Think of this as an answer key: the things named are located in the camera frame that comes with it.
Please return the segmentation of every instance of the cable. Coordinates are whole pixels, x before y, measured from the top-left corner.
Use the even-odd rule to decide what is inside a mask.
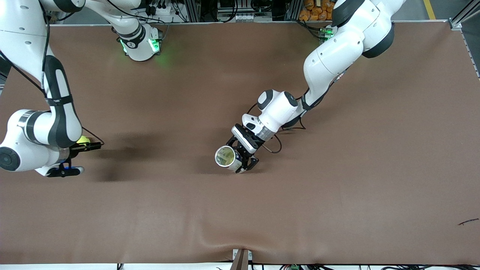
[[[316,35],[314,32],[312,32],[312,30],[319,31],[320,28],[315,28],[315,27],[312,27],[312,26],[308,26],[306,22],[301,22],[297,19],[289,19],[289,21],[293,21],[293,22],[296,22],[296,23],[300,24],[302,27],[306,28],[312,36],[320,39],[320,37],[318,35]]]
[[[120,12],[122,12],[122,13],[128,15],[128,16],[132,16],[132,17],[135,17],[135,18],[144,19],[144,20],[146,20],[147,22],[148,22],[148,20],[155,20],[155,21],[161,22],[161,23],[163,23],[163,24],[166,24],[166,22],[164,22],[164,21],[162,21],[162,20],[160,20],[160,19],[154,19],[154,18],[150,19],[150,18],[148,18],[148,17],[146,18],[146,17],[143,17],[143,16],[138,16],[138,15],[130,14],[130,13],[128,13],[128,12],[125,12],[125,11],[121,10],[121,9],[120,9],[119,7],[117,7],[114,3],[112,3],[112,1],[107,0],[107,2],[110,3],[110,5],[112,5],[114,8],[118,9]]]
[[[239,10],[239,4],[237,2],[237,0],[232,0],[233,1],[233,5],[232,5],[232,15],[230,16],[230,18],[226,21],[224,21],[224,23],[228,23],[229,21],[233,20],[233,18],[235,18],[237,16],[237,12]]]
[[[321,29],[321,28],[309,26],[309,25],[307,25],[306,22],[302,22],[302,21],[299,21],[299,20],[297,20],[297,19],[288,19],[287,21],[296,22],[296,23],[300,24],[302,27],[309,28],[309,29],[311,29],[311,30],[317,30],[317,31],[318,31],[318,30]]]
[[[300,117],[300,119],[299,119],[299,122],[300,122],[301,127],[282,128],[282,130],[279,131],[279,133],[280,133],[280,132],[284,132],[284,131],[290,131],[290,130],[292,130],[292,129],[302,129],[302,130],[306,130],[307,128],[306,128],[306,127],[303,125],[303,123],[301,122],[301,117]]]
[[[40,7],[42,8],[43,12],[43,19],[45,20],[45,23],[47,24],[47,38],[45,39],[45,49],[43,51],[43,63],[42,63],[42,71],[45,71],[45,59],[47,58],[47,51],[48,51],[48,42],[50,41],[50,22],[49,19],[47,18],[47,12],[43,8],[42,3],[40,3]]]
[[[213,5],[214,3],[216,2],[216,0],[211,0],[210,1],[210,7],[209,7],[209,10],[210,10],[210,15],[212,16],[213,20],[216,21],[216,22],[222,22],[222,23],[228,23],[229,21],[233,20],[233,18],[235,18],[235,16],[237,15],[237,12],[239,10],[239,5],[238,5],[238,2],[237,0],[232,0],[232,15],[228,18],[228,20],[226,21],[221,21],[219,20],[213,13]]]
[[[267,149],[268,152],[272,153],[272,154],[278,154],[280,153],[280,151],[282,150],[282,141],[280,141],[280,138],[278,138],[278,136],[276,134],[274,134],[274,137],[277,139],[278,141],[278,144],[280,144],[280,149],[278,151],[272,151],[270,150],[268,147],[266,147],[265,145],[262,145],[263,148]]]
[[[179,15],[180,19],[182,19],[185,23],[187,23],[188,21],[187,21],[187,19],[183,16],[177,0],[172,0],[171,2],[172,2],[172,7],[173,7],[173,9],[175,10],[175,12],[178,12],[178,13],[179,13],[178,15]]]
[[[388,270],[388,269],[392,269],[392,270],[424,270],[424,269],[430,268],[432,266],[433,265],[421,265],[421,267],[420,267],[420,265],[397,265],[396,267],[386,266],[386,267],[383,267],[382,270]],[[455,266],[449,266],[449,267],[462,269],[460,267],[455,267]]]
[[[61,19],[57,19],[57,22],[64,21],[64,20],[70,18],[70,16],[72,16],[72,15],[74,15],[74,14],[75,14],[75,12],[72,12],[72,13],[68,14],[67,16],[65,16],[65,17],[63,17],[63,18],[61,18]]]
[[[16,71],[18,71],[18,73],[20,73],[23,77],[25,77],[25,79],[27,79],[29,82],[31,82],[33,85],[35,85],[36,88],[38,88],[38,90],[40,90],[40,92],[42,92],[43,96],[45,98],[47,98],[47,95],[45,94],[45,92],[43,91],[43,89],[36,83],[34,82],[32,79],[30,79],[30,77],[28,77],[23,71],[21,71],[16,65],[14,65],[12,63],[12,61],[10,61],[10,59],[8,59],[5,54],[3,54],[3,52],[0,50],[0,55],[8,62],[8,64],[10,64]]]
[[[165,34],[162,36],[162,41],[164,41],[167,38],[168,29],[170,28],[170,24],[167,25],[167,29],[165,30]]]
[[[248,109],[247,114],[249,114],[250,111],[251,111],[255,106],[257,106],[257,104],[258,104],[258,102],[255,102],[255,104],[253,104],[253,105],[250,107],[250,109]]]
[[[98,137],[97,135],[93,134],[93,133],[92,133],[91,131],[89,131],[88,129],[86,129],[86,128],[84,128],[84,127],[82,127],[82,129],[85,130],[85,131],[87,131],[88,133],[90,133],[93,137],[97,138],[97,140],[100,141],[100,145],[104,145],[104,144],[105,144],[105,142],[104,142],[102,139],[100,139],[100,137]]]
[[[250,7],[256,11],[256,12],[268,12],[270,10],[272,10],[272,5],[273,5],[273,2],[271,2],[270,6],[266,7],[265,9],[262,10],[262,8],[260,7],[260,4],[257,3],[258,0],[251,0],[250,1]]]

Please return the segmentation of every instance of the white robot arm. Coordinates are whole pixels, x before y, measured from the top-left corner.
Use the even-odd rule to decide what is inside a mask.
[[[280,127],[289,128],[317,106],[333,81],[361,55],[373,58],[393,42],[391,17],[405,0],[339,0],[332,12],[338,32],[305,60],[303,72],[309,90],[297,101],[288,92],[268,90],[258,98],[259,117],[244,114],[242,124],[232,128],[233,137],[216,152],[219,166],[236,173],[251,170],[254,153]]]
[[[145,61],[160,53],[162,32],[125,13],[137,8],[141,0],[86,0],[85,7],[105,18],[120,37],[123,50],[135,61]]]
[[[139,5],[140,0],[0,0],[0,56],[38,80],[50,106],[50,111],[19,110],[10,117],[0,144],[1,168],[36,170],[48,177],[79,175],[84,169],[72,167],[72,158],[102,145],[76,143],[82,125],[65,70],[48,45],[45,10],[72,13],[83,7],[92,9],[113,25],[133,60],[145,61],[159,52],[159,31],[118,10]]]
[[[48,8],[74,12],[84,1],[41,1]],[[78,175],[82,167],[64,167],[80,151],[82,125],[61,62],[47,39],[42,6],[32,0],[0,1],[0,54],[41,83],[50,111],[19,110],[9,119],[0,145],[0,167],[12,172],[36,170],[43,176]]]

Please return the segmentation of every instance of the orange bag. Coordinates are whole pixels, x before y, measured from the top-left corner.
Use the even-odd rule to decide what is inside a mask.
[[[323,0],[322,1],[322,9],[324,11],[328,11],[330,9],[330,12],[333,10],[333,3],[330,2],[329,0]]]
[[[319,21],[325,21],[327,19],[327,12],[324,11],[322,14],[318,15],[318,20]]]
[[[302,10],[299,15],[300,21],[308,21],[310,19],[310,11]]]
[[[303,5],[307,10],[312,10],[315,7],[315,2],[313,0],[304,0]]]
[[[322,12],[323,12],[322,8],[320,8],[320,7],[315,7],[315,8],[312,9],[312,15],[317,15],[318,16],[318,15],[322,14]]]

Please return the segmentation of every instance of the yellow ball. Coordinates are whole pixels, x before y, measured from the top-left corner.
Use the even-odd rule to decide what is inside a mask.
[[[86,136],[81,136],[80,139],[77,141],[77,144],[87,144],[90,143],[90,139]]]

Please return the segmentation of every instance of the brown table surface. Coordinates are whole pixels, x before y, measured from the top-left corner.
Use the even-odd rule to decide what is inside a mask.
[[[262,91],[305,91],[305,29],[176,25],[161,56],[133,62],[109,27],[53,27],[82,124],[107,144],[74,159],[78,177],[0,171],[0,262],[221,261],[244,247],[261,263],[480,263],[480,221],[458,225],[480,217],[480,83],[447,23],[395,32],[306,131],[235,175],[213,155]],[[0,134],[18,109],[47,106],[12,72]]]

